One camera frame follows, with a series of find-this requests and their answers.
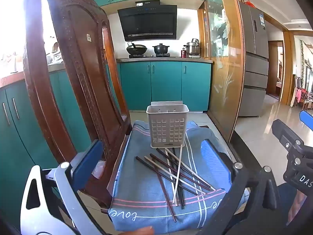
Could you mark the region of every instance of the doorway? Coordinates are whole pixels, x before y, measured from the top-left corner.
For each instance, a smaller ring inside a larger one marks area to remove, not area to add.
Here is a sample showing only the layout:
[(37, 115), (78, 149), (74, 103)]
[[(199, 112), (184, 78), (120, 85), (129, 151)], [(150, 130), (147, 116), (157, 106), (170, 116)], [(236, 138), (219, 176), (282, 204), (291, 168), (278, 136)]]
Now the doorway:
[(269, 41), (269, 73), (266, 94), (279, 100), (283, 85), (284, 45), (283, 41)]

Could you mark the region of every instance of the white chopstick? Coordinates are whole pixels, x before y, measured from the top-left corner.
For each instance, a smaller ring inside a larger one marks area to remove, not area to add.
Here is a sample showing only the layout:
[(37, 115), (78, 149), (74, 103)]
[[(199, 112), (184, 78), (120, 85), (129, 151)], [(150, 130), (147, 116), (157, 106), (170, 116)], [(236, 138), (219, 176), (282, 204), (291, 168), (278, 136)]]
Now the white chopstick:
[[(167, 160), (167, 164), (168, 166), (170, 166), (170, 160), (169, 159), (166, 159)], [(174, 182), (171, 182), (171, 185), (172, 185), (172, 190), (173, 190), (173, 194), (174, 194), (174, 191), (175, 191), (175, 188), (174, 188)], [(175, 197), (175, 206), (178, 206), (177, 204), (177, 198), (176, 198), (176, 195), (174, 194), (174, 197)]]
[(179, 181), (179, 172), (180, 172), (180, 164), (182, 162), (182, 151), (183, 151), (183, 146), (180, 145), (180, 152), (179, 152), (179, 162), (178, 162), (178, 169), (177, 169), (177, 178), (176, 179), (176, 185), (175, 185), (175, 190), (174, 190), (174, 198), (173, 198), (173, 202), (175, 202), (175, 195), (177, 193), (177, 187), (178, 187), (178, 181)]
[[(174, 157), (177, 161), (179, 161), (179, 159), (177, 158), (176, 155), (174, 155), (169, 149), (165, 148), (165, 152), (169, 153), (172, 157)], [(195, 173), (192, 169), (190, 169), (186, 164), (184, 164), (183, 162), (181, 162), (182, 165), (189, 170), (194, 176), (196, 176), (199, 180), (201, 180), (203, 183), (207, 184), (213, 191), (216, 191), (215, 188), (213, 188), (207, 181), (205, 181), (202, 177), (200, 177), (197, 173)]]
[[(145, 156), (145, 159), (148, 160), (150, 163), (156, 165), (159, 169), (161, 169), (162, 171), (164, 171), (166, 174), (171, 175), (167, 170), (165, 170), (163, 167), (161, 167), (160, 165), (158, 165), (157, 163), (155, 163), (154, 161), (152, 161), (150, 158)], [(176, 180), (179, 180), (180, 182), (184, 183), (185, 185), (189, 186), (190, 188), (196, 190), (197, 192), (201, 193), (201, 194), (206, 194), (205, 192), (201, 191), (200, 189), (188, 184), (187, 182), (185, 182), (184, 180), (181, 180), (180, 178), (177, 179), (177, 177), (172, 174), (172, 177), (175, 178)]]

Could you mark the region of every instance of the black range hood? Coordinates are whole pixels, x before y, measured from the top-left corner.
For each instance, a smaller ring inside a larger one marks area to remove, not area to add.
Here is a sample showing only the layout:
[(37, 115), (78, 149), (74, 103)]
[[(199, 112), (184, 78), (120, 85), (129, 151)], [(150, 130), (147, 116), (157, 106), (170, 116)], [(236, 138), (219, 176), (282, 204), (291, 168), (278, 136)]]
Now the black range hood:
[(177, 5), (146, 5), (118, 10), (125, 41), (176, 39)]

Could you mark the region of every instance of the tiled floor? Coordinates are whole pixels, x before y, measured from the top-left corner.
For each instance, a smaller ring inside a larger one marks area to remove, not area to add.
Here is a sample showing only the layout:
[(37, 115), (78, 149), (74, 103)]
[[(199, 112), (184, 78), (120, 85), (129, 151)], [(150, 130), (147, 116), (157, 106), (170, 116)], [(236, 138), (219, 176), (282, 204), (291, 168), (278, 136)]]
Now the tiled floor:
[[(306, 145), (313, 146), (313, 132), (299, 120), (300, 111), (301, 109), (299, 107), (290, 108), (266, 95), (260, 117), (242, 117), (237, 120), (235, 127), (236, 132), (250, 148), (261, 166), (268, 165), (272, 168), (277, 184), (283, 183), (282, 175), (286, 170), (287, 151), (273, 136), (271, 125), (275, 119), (281, 119), (304, 140)], [(132, 123), (135, 120), (148, 122), (148, 117), (145, 112), (131, 112), (130, 118)], [(228, 149), (227, 144), (206, 114), (189, 113), (188, 120), (195, 121), (199, 126), (208, 125), (219, 139), (222, 146)], [(79, 193), (79, 196), (87, 206), (89, 212), (106, 232), (113, 235), (120, 233), (114, 230), (113, 224), (108, 216), (100, 212), (99, 205), (92, 198), (83, 193)], [(175, 232), (175, 234), (193, 235), (196, 232), (197, 230), (189, 230)]]
[(261, 166), (272, 168), (277, 185), (284, 183), (287, 150), (272, 133), (272, 123), (280, 119), (308, 146), (313, 146), (313, 132), (299, 120), (301, 107), (290, 107), (266, 95), (259, 117), (239, 117), (235, 131), (249, 147)]

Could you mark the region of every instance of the red bottle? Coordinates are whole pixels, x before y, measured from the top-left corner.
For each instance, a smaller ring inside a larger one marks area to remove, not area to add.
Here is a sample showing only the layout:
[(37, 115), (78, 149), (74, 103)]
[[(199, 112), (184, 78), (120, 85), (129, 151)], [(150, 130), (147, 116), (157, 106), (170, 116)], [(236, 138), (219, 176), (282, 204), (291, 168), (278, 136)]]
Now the red bottle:
[(182, 49), (180, 57), (181, 58), (186, 58), (186, 50), (185, 50), (185, 48)]

